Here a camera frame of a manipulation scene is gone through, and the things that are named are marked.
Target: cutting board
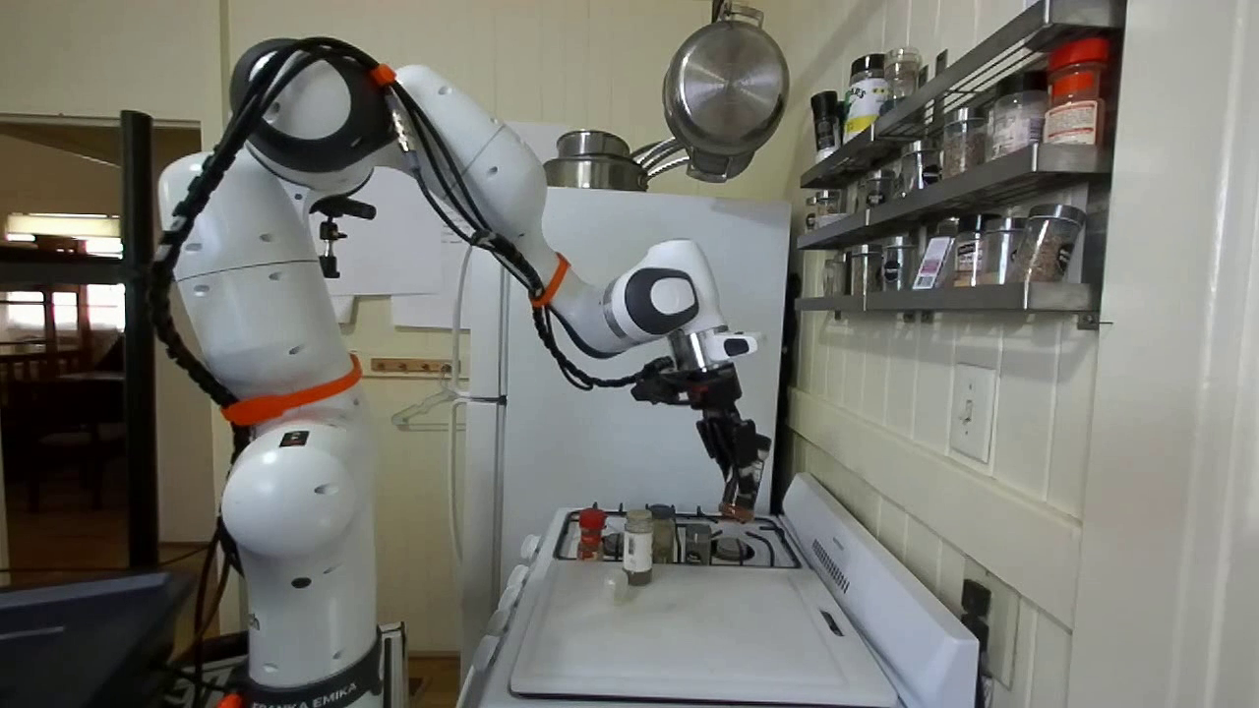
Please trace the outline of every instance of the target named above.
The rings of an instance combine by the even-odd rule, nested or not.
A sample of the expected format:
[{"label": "cutting board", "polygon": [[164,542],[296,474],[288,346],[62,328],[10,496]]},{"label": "cutting board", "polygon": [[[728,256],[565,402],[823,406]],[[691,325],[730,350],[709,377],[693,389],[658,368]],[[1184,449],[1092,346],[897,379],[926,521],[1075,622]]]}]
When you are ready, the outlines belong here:
[{"label": "cutting board", "polygon": [[534,697],[891,707],[895,690],[808,569],[556,562],[511,674]]}]

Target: white stove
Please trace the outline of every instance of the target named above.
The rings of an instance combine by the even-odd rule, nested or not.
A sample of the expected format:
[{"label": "white stove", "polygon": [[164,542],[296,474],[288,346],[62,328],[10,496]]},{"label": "white stove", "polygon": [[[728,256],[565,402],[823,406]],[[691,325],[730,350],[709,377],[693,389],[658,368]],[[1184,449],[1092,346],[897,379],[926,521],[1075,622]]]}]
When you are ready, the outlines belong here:
[{"label": "white stove", "polygon": [[[604,562],[575,559],[577,511],[558,511],[521,549],[461,707],[974,704],[974,637],[812,477],[781,517],[676,523],[691,562],[657,563],[618,598],[614,542]],[[606,538],[622,525],[611,511]],[[692,525],[709,529],[706,563]]]}]

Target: refrigerator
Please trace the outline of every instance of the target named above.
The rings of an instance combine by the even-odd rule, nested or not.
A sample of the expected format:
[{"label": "refrigerator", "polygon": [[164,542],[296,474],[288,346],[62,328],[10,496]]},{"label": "refrigerator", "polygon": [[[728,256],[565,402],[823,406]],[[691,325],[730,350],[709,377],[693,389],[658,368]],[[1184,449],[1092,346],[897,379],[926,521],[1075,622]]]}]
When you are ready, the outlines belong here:
[{"label": "refrigerator", "polygon": [[[789,218],[786,202],[549,188],[543,233],[596,287],[635,266],[655,243],[695,241],[713,267],[729,328],[763,338],[755,354],[735,364],[743,387],[738,407],[773,436]],[[467,404],[458,519],[468,660],[520,562],[521,543],[541,534],[556,509],[597,503],[715,511],[723,480],[700,441],[695,411],[637,402],[628,388],[585,392],[564,380],[538,339],[524,288],[492,258],[476,257],[470,266],[463,326],[471,330],[470,389],[482,399]],[[637,372],[669,354],[661,340],[597,360],[558,324],[555,338],[569,358],[601,378]],[[769,505],[772,460],[771,454],[759,511]]]}]

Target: pot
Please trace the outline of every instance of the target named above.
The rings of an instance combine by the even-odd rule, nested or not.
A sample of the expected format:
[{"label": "pot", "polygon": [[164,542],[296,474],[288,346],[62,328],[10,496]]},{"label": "pot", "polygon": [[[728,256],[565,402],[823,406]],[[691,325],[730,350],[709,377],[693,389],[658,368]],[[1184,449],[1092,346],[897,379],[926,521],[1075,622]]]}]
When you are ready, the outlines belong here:
[{"label": "pot", "polygon": [[583,155],[630,156],[630,145],[619,136],[603,130],[573,130],[559,136],[555,150],[560,157]]},{"label": "pot", "polygon": [[662,91],[669,131],[690,155],[687,174],[704,181],[725,181],[752,163],[782,121],[791,83],[760,11],[726,4],[721,18],[682,43]]},{"label": "pot", "polygon": [[646,191],[647,183],[656,175],[680,168],[686,156],[645,169],[630,157],[616,155],[583,155],[580,157],[555,157],[546,160],[548,186],[575,186],[579,189],[617,189],[621,191]]}]

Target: light switch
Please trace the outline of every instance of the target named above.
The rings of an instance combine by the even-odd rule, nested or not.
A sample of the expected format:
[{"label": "light switch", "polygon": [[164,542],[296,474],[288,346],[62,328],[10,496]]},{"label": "light switch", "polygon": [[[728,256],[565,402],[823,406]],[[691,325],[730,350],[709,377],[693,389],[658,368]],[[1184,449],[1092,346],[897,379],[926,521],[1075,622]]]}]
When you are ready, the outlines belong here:
[{"label": "light switch", "polygon": [[958,364],[953,373],[953,421],[949,447],[988,461],[992,447],[992,416],[997,402],[997,372],[971,364]]}]

